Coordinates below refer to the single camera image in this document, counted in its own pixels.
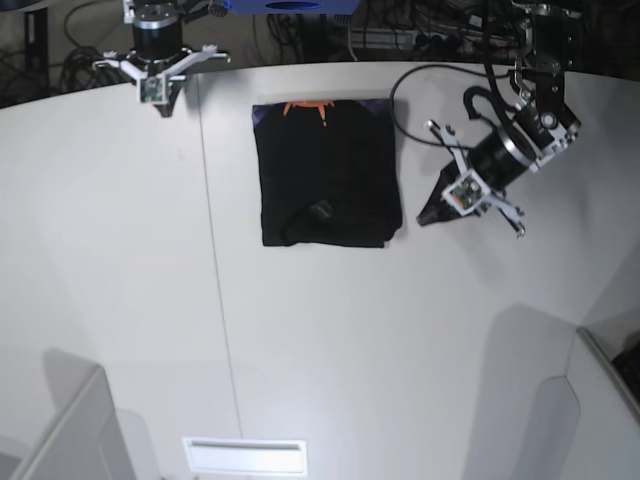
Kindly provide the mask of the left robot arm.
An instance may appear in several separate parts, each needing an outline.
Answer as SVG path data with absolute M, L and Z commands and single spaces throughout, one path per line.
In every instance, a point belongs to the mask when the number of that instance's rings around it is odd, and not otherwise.
M 480 217 L 497 210 L 517 236 L 525 233 L 524 212 L 507 199 L 506 189 L 527 172 L 536 172 L 565 151 L 578 137 L 581 123 L 565 102 L 565 72 L 571 63 L 571 25 L 583 7 L 579 1 L 516 1 L 523 11 L 519 29 L 524 46 L 515 57 L 510 84 L 517 96 L 503 105 L 490 87 L 470 87 L 463 104 L 472 120 L 481 119 L 474 105 L 486 99 L 498 117 L 476 146 L 463 147 L 449 126 L 428 121 L 439 146 L 452 159 L 440 171 L 436 186 L 417 216 L 421 226 Z

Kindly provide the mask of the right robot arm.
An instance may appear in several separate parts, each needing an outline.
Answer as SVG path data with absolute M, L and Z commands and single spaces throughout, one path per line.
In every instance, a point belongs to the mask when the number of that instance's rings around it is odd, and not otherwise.
M 99 55 L 92 69 L 124 75 L 135 86 L 139 104 L 152 106 L 161 117 L 169 118 L 190 69 L 207 61 L 231 61 L 230 54 L 215 44 L 194 49 L 183 39 L 185 24 L 218 6 L 214 1 L 125 1 L 123 20 L 131 27 L 133 47 L 126 54 L 108 51 Z

